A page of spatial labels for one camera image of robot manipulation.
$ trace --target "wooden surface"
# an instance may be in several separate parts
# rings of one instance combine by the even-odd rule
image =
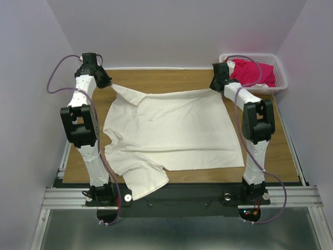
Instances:
[[[114,70],[109,71],[113,83],[138,90],[145,93],[168,93],[187,90],[207,89],[213,77],[212,70]],[[260,96],[269,98],[273,102],[273,96]],[[103,130],[104,120],[111,103],[115,100],[116,93],[112,88],[96,89],[93,101],[96,105],[99,117],[100,130]],[[234,104],[223,98],[230,118],[236,129]],[[238,116],[241,121],[242,112],[239,109]],[[286,136],[274,102],[275,134],[268,145],[265,168],[266,171],[278,175],[284,182],[298,182],[298,175],[290,154]],[[111,143],[107,135],[101,133],[101,148],[104,155],[104,147]],[[242,147],[244,161],[246,151]],[[244,174],[244,167],[220,168],[205,170],[166,171],[170,183],[208,183],[208,182],[240,182]],[[117,176],[117,181],[124,179]],[[267,182],[276,182],[270,176],[266,176]],[[89,175],[80,153],[73,147],[69,154],[64,183],[89,183]]]

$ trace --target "wall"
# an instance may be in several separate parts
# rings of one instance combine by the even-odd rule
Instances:
[[[317,184],[333,229],[332,39],[333,2],[309,0],[278,57],[289,89],[276,98],[305,178]]]
[[[30,249],[65,144],[59,109],[71,94],[50,96],[45,85],[72,49],[44,0],[3,0],[0,34],[0,248]],[[74,60],[61,67],[53,89],[75,84]]]
[[[306,0],[48,0],[75,53],[105,67],[210,67],[222,53],[276,53]]]

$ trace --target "white basket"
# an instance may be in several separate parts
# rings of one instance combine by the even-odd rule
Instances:
[[[257,61],[259,63],[264,63],[264,64],[269,64],[269,65],[273,65],[274,66],[274,75],[275,75],[275,85],[276,87],[245,87],[246,90],[248,90],[249,92],[251,92],[252,94],[256,94],[256,95],[272,95],[276,92],[278,92],[279,90],[284,90],[288,87],[288,82],[287,82],[287,78],[286,75],[284,73],[284,70],[282,68],[282,65],[279,61],[279,59],[273,55],[273,54],[259,54],[259,53],[253,53],[253,54],[249,54],[249,53],[232,53],[232,54],[222,54],[219,57],[219,61],[223,62],[224,59],[227,56],[231,56],[231,55],[245,55],[250,57],[251,59],[253,59],[254,61]],[[247,60],[246,58],[243,57],[232,57],[231,59],[244,59]]]

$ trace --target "red fabric in basket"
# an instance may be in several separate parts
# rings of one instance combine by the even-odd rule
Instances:
[[[258,67],[253,62],[243,59],[233,59],[233,61],[236,65],[230,78],[236,78],[242,85],[255,82],[259,78]],[[275,87],[274,67],[260,62],[258,64],[262,70],[262,78],[258,84],[266,83],[268,87]]]

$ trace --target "gray floor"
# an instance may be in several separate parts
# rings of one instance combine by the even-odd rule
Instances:
[[[263,210],[262,219],[276,214]],[[276,221],[252,226],[238,218],[134,218],[100,226],[93,210],[51,212],[42,249],[320,249],[307,208],[287,208]]]

